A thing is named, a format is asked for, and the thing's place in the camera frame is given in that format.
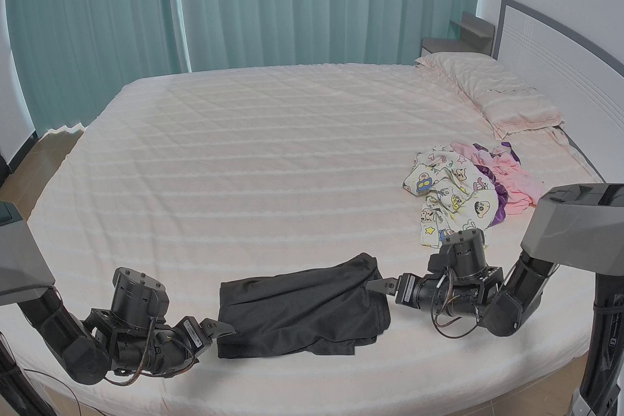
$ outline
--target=white label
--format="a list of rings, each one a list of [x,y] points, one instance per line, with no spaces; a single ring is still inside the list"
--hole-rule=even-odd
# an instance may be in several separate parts
[[[416,277],[410,276],[408,285],[405,288],[405,293],[403,294],[403,302],[409,303],[410,298],[412,297],[412,290],[414,289],[414,284],[416,283]]]
[[[197,348],[201,347],[203,345],[202,341],[199,339],[199,336],[197,335],[197,333],[195,332],[195,329],[193,329],[193,326],[191,326],[191,323],[189,322],[189,320],[185,320],[184,321],[184,327],[187,329],[187,331],[189,332],[188,334],[190,334],[191,338],[193,339],[193,342],[195,343],[195,345],[197,346]]]

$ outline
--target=pink fabric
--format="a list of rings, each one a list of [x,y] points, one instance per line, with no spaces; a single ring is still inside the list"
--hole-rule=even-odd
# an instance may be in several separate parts
[[[496,180],[507,189],[509,201],[505,207],[507,215],[519,215],[529,204],[536,204],[544,193],[543,185],[529,172],[523,170],[520,163],[502,147],[492,150],[492,157],[487,151],[479,151],[473,145],[453,142],[450,145],[456,152],[470,159],[474,164],[487,166]]]

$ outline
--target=bed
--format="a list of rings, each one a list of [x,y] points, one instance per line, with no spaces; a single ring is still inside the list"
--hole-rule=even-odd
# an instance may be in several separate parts
[[[510,0],[502,13],[495,55],[537,86],[521,69],[531,66],[525,59],[533,41],[548,47],[535,28],[546,18]],[[525,52],[514,46],[518,40]],[[566,45],[557,38],[553,47],[566,60]],[[541,90],[558,103],[560,89]],[[576,130],[578,116],[562,111],[566,127]],[[588,136],[571,137],[586,152]],[[589,164],[600,169],[600,159],[583,157],[560,129],[508,139],[546,186],[600,181]],[[87,128],[29,226],[66,306],[80,318],[109,306],[118,266],[167,286],[170,324],[187,314],[215,318],[224,280],[331,266],[362,251],[378,258],[384,277],[424,273],[432,249],[419,245],[422,200],[401,183],[416,151],[454,140],[495,144],[491,126],[448,78],[420,67],[313,65],[147,78],[127,85]],[[531,214],[490,229],[490,264],[511,267]],[[139,379],[126,389],[71,382],[17,307],[0,309],[0,318],[11,324],[4,332],[23,367],[67,381],[81,400],[117,416],[444,415],[584,353],[592,301],[593,275],[562,267],[535,314],[506,339],[478,328],[446,340],[428,314],[390,303],[390,328],[353,357],[224,360],[213,347],[182,376]]]

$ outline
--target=tile floor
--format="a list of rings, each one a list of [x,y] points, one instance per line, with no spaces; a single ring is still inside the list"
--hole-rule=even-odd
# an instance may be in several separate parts
[[[27,219],[43,188],[81,135],[82,131],[51,133],[37,142],[17,171],[0,187],[0,200],[13,202]],[[565,416],[572,392],[583,377],[585,359],[586,356],[577,358],[548,376],[449,416]],[[77,416],[74,400],[53,390],[49,393],[64,416]],[[10,408],[0,404],[0,416],[9,414]],[[101,413],[82,406],[82,414]]]

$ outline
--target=folded black clothing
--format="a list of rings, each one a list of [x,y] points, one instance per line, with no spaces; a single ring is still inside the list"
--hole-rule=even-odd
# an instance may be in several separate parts
[[[390,326],[386,296],[365,288],[376,279],[377,259],[361,253],[326,269],[222,282],[219,321],[236,333],[217,339],[218,356],[352,356]]]

